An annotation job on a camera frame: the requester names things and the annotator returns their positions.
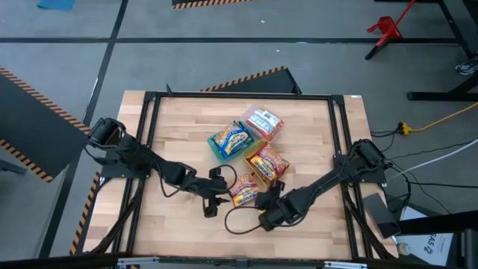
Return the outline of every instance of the blue snack bag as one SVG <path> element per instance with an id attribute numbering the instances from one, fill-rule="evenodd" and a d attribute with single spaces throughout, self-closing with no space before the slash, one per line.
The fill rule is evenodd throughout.
<path id="1" fill-rule="evenodd" d="M 252 142 L 252 135 L 245 126 L 232 122 L 224 130 L 215 134 L 214 143 L 224 158 L 247 148 Z"/>

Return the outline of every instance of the gray floor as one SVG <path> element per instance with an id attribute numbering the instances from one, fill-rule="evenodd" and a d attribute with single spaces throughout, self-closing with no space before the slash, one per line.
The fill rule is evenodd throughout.
<path id="1" fill-rule="evenodd" d="M 39 10 L 37 1 L 0 0 L 0 37 L 108 37 L 120 0 L 77 1 L 70 12 Z M 470 47 L 476 26 L 460 1 L 447 1 Z M 173 10 L 168 1 L 130 1 L 120 37 L 378 37 L 365 29 L 380 16 L 396 18 L 404 4 L 371 0 L 254 1 Z M 438 5 L 417 4 L 400 25 L 406 37 L 452 37 Z M 105 44 L 0 44 L 0 65 L 52 101 L 82 118 L 105 52 Z M 198 90 L 265 69 L 287 66 L 305 93 L 362 95 L 370 128 L 393 129 L 399 121 L 422 126 L 467 106 L 457 102 L 409 102 L 410 90 L 446 91 L 465 78 L 453 67 L 466 60 L 455 45 L 390 45 L 372 61 L 371 45 L 359 44 L 118 44 L 115 45 L 93 122 L 117 115 L 124 90 Z M 478 110 L 427 132 L 396 137 L 387 156 L 432 149 L 476 138 Z M 389 138 L 374 139 L 384 148 Z M 450 150 L 399 159 L 410 167 Z M 0 158 L 15 162 L 3 149 Z M 471 148 L 415 175 L 422 182 L 476 183 Z M 97 164 L 81 158 L 52 255 L 67 255 Z M 0 260 L 35 257 L 51 214 L 59 176 L 53 183 L 33 174 L 3 173 L 0 180 Z M 451 212 L 477 209 L 476 191 L 428 187 Z M 390 182 L 390 195 L 406 192 Z M 444 213 L 419 188 L 412 202 Z"/>

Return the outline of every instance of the snack package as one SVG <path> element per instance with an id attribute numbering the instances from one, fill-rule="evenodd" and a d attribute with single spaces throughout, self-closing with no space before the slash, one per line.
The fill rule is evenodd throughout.
<path id="1" fill-rule="evenodd" d="M 266 184 L 284 175 L 290 165 L 267 142 L 246 160 Z"/>
<path id="2" fill-rule="evenodd" d="M 247 148 L 252 142 L 252 135 L 240 123 L 235 121 L 214 136 L 214 143 L 224 158 Z"/>
<path id="3" fill-rule="evenodd" d="M 246 120 L 246 124 L 252 126 L 263 138 L 271 142 L 279 134 L 284 121 L 263 106 L 252 109 L 252 113 L 250 111 L 246 112 L 247 114 L 251 113 Z"/>
<path id="4" fill-rule="evenodd" d="M 254 180 L 255 173 L 248 173 L 238 178 L 236 184 L 229 190 L 234 207 L 245 204 L 255 199 L 259 188 Z"/>

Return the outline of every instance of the hazard stripe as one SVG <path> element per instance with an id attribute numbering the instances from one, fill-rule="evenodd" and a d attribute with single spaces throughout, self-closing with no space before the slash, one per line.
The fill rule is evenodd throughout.
<path id="1" fill-rule="evenodd" d="M 74 256 L 77 253 L 78 245 L 80 244 L 79 242 L 80 242 L 81 235 L 83 234 L 85 230 L 84 225 L 86 223 L 86 219 L 93 212 L 93 209 L 91 208 L 91 202 L 94 200 L 95 196 L 97 195 L 97 192 L 95 190 L 99 186 L 100 176 L 101 176 L 101 173 L 96 172 L 95 177 L 93 178 L 93 184 L 91 185 L 90 192 L 87 197 L 87 201 L 84 204 L 83 212 L 81 213 L 80 221 L 78 223 L 78 228 L 76 229 L 75 237 L 73 238 L 72 246 L 69 249 L 69 254 L 71 256 Z"/>
<path id="2" fill-rule="evenodd" d="M 222 84 L 219 84 L 219 85 L 216 85 L 216 86 L 213 86 L 213 87 L 207 87 L 205 89 L 202 89 L 200 91 L 202 92 L 211 92 L 211 91 L 215 91 L 215 90 L 220 90 L 224 87 L 228 87 L 228 86 L 231 86 L 233 84 L 237 84 L 237 83 L 241 83 L 241 82 L 245 82 L 245 81 L 249 81 L 251 79 L 254 79 L 254 78 L 260 78 L 262 77 L 263 75 L 269 75 L 271 73 L 274 73 L 274 72 L 278 72 L 278 71 L 282 71 L 282 70 L 286 70 L 287 67 L 276 67 L 276 68 L 272 68 L 272 69 L 269 69 L 269 70 L 266 70 L 266 71 L 263 71 L 263 72 L 259 72 L 259 73 L 256 73 L 254 75 L 248 75 L 244 78 L 239 78 L 239 79 L 235 79 L 233 81 L 229 81 L 229 82 L 226 82 L 226 83 L 222 83 Z"/>
<path id="3" fill-rule="evenodd" d="M 246 1 L 254 1 L 254 0 L 204 0 L 204 1 L 191 1 L 188 3 L 180 3 L 174 4 L 173 9 L 185 9 L 190 7 L 206 7 L 212 5 L 220 5 L 220 4 L 234 4 Z"/>
<path id="4" fill-rule="evenodd" d="M 38 175 L 44 182 L 50 182 L 53 180 L 53 177 L 43 171 L 40 167 L 26 158 L 18 149 L 15 149 L 14 146 L 10 145 L 4 138 L 0 137 L 0 146 L 7 150 L 11 155 L 21 161 L 28 169 L 33 171 L 36 175 Z"/>
<path id="5" fill-rule="evenodd" d="M 90 132 L 90 128 L 88 126 L 81 123 L 81 121 L 74 118 L 72 115 L 70 115 L 65 110 L 59 108 L 55 103 L 50 101 L 50 99 L 48 99 L 43 94 L 39 93 L 32 86 L 26 84 L 22 79 L 17 78 L 14 74 L 12 74 L 10 71 L 6 70 L 2 66 L 0 66 L 0 74 L 4 75 L 6 78 L 10 79 L 13 83 L 17 84 L 25 92 L 27 92 L 32 97 L 34 97 L 36 100 L 38 100 L 38 102 L 41 102 L 42 104 L 44 104 L 45 106 L 47 106 L 48 108 L 53 110 L 55 113 L 57 113 L 58 116 L 63 117 L 67 122 L 73 124 L 74 127 L 78 128 L 80 131 L 82 131 L 82 132 L 84 132 L 85 134 L 88 135 L 88 133 Z"/>

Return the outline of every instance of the butcher block tabletop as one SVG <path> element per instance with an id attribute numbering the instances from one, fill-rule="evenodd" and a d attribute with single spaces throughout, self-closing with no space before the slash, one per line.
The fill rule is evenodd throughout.
<path id="1" fill-rule="evenodd" d="M 124 93 L 117 119 L 125 124 L 130 135 L 136 134 L 144 93 L 136 90 Z M 344 98 L 352 140 L 370 138 L 361 97 Z M 233 120 L 238 120 L 253 104 L 263 105 L 285 122 L 282 133 L 271 143 L 291 163 L 288 173 L 281 178 L 285 183 L 283 194 L 311 184 L 333 168 L 332 155 L 335 151 L 329 109 L 327 101 L 320 100 L 163 97 L 152 150 L 168 161 L 188 164 L 197 169 L 198 176 L 207 178 L 208 171 L 220 162 L 206 140 Z M 142 143 L 146 142 L 152 104 L 148 111 Z M 341 148 L 346 152 L 338 107 L 335 111 Z M 228 164 L 236 169 L 238 175 L 251 172 L 242 156 Z M 223 175 L 228 183 L 232 182 L 233 176 L 227 168 L 223 168 Z M 174 191 L 168 185 L 164 187 L 167 193 Z M 124 179 L 112 179 L 98 192 L 83 251 L 93 249 L 117 220 L 124 188 Z M 361 184 L 361 190 L 363 197 L 379 193 L 383 198 L 383 192 L 375 184 Z M 222 197 L 230 199 L 227 194 Z M 186 192 L 171 198 L 164 197 L 158 174 L 153 171 L 146 180 L 133 254 L 351 259 L 340 186 L 318 197 L 307 218 L 291 228 L 276 228 L 271 232 L 257 229 L 246 235 L 233 235 L 224 227 L 224 217 L 231 208 L 231 202 L 223 203 L 218 208 L 217 217 L 205 218 L 201 197 Z M 258 215 L 255 209 L 237 210 L 229 216 L 228 225 L 234 231 L 244 231 L 258 225 Z M 397 256 L 394 242 L 391 239 L 382 240 L 368 216 L 367 221 L 388 251 Z M 120 250 L 125 249 L 128 231 L 129 222 L 123 230 Z M 355 231 L 358 251 L 363 256 L 361 230 L 357 224 Z"/>

